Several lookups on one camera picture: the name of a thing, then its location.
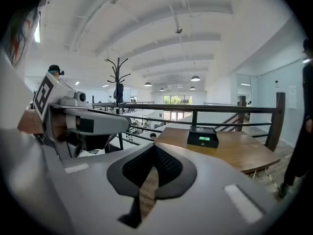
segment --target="coat rack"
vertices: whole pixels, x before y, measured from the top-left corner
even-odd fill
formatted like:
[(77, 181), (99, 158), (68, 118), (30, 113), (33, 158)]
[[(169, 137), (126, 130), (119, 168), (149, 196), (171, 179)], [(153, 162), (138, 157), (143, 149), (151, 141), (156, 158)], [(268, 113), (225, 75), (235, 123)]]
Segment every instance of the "coat rack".
[[(118, 99), (118, 84), (120, 84), (120, 83), (122, 83), (122, 82), (125, 81), (125, 79), (123, 79), (123, 80), (121, 81), (121, 79), (122, 79), (123, 77), (126, 77), (126, 76), (129, 76), (129, 75), (130, 75), (130, 73), (129, 73), (129, 74), (127, 74), (127, 75), (122, 76), (121, 78), (119, 78), (119, 71), (120, 71), (120, 68), (121, 68), (122, 64), (124, 64), (127, 60), (128, 60), (128, 58), (127, 58), (126, 60), (124, 60), (124, 62), (122, 62), (121, 64), (119, 64), (119, 58), (118, 58), (118, 59), (117, 59), (117, 66), (116, 66), (115, 63), (113, 63), (110, 59), (107, 59), (107, 61), (109, 61), (110, 63), (112, 63), (112, 64), (115, 66), (115, 69), (114, 69), (114, 67), (112, 66), (112, 69), (113, 69), (113, 71), (114, 71), (114, 75), (115, 75), (115, 76), (112, 76), (112, 75), (111, 75), (111, 77), (113, 77), (115, 80), (114, 80), (114, 82), (108, 80), (108, 82), (110, 82), (110, 83), (116, 83), (116, 89), (115, 89), (115, 90), (116, 90), (116, 114), (120, 114), (120, 113), (119, 113), (119, 108), (118, 108), (118, 101), (117, 101), (117, 99)], [(123, 147), (122, 133), (119, 133), (119, 134), (118, 134), (118, 139), (119, 139), (120, 148), (121, 148), (121, 150), (123, 150), (124, 147)]]

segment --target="ceiling light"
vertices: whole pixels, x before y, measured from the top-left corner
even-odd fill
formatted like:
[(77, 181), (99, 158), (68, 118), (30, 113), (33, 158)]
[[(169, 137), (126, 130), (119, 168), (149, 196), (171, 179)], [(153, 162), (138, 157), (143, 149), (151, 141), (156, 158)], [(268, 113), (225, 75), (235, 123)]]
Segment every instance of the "ceiling light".
[(40, 43), (40, 26), (39, 26), (40, 20), (38, 20), (38, 25), (34, 34), (35, 42)]
[(191, 81), (197, 82), (197, 81), (200, 81), (200, 78), (199, 78), (198, 76), (193, 76), (193, 77), (191, 78)]

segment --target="black mesh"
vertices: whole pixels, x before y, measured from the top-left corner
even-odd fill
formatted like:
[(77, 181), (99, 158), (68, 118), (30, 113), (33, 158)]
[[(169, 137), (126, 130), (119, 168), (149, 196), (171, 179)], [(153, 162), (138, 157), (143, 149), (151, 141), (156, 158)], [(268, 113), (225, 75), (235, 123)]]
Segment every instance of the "black mesh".
[(122, 172), (128, 180), (141, 187), (153, 165), (158, 172), (159, 187), (177, 178), (182, 171), (181, 162), (154, 145), (126, 163)]

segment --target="wooden floor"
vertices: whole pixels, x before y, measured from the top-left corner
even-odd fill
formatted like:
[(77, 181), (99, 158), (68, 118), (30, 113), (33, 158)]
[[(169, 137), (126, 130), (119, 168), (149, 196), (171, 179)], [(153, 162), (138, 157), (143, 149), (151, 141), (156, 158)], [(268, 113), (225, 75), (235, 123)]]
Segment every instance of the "wooden floor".
[[(243, 131), (249, 135), (261, 135), (265, 134), (264, 131), (260, 130), (257, 127), (244, 127)], [(266, 137), (256, 138), (257, 141), (264, 144)], [(275, 149), (275, 154), (280, 158), (280, 162), (270, 166), (267, 170), (267, 173), (271, 175), (272, 179), (276, 182), (279, 186), (284, 179), (284, 174), (291, 158), (291, 154), (293, 152), (293, 148), (286, 144), (283, 141), (279, 141), (278, 145)], [(259, 172), (255, 174), (254, 181), (257, 184), (264, 186), (269, 192), (273, 193), (274, 196), (277, 194), (277, 187), (275, 184), (270, 180), (268, 175), (265, 171)], [(154, 192), (158, 188), (158, 174), (157, 170), (153, 168), (148, 175), (145, 183), (142, 185), (140, 189), (140, 210), (141, 210), (141, 217), (144, 219), (152, 209), (155, 204), (154, 201)]]

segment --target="wooden table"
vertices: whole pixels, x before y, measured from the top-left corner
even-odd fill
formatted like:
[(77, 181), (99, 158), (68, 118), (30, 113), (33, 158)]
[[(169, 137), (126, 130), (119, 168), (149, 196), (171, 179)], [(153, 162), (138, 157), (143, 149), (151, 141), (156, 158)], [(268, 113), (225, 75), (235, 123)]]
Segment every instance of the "wooden table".
[(217, 149), (187, 144), (188, 135), (189, 130), (167, 127), (155, 142), (219, 158), (245, 174), (263, 170), (280, 160), (272, 151), (245, 132), (217, 132), (220, 142)]

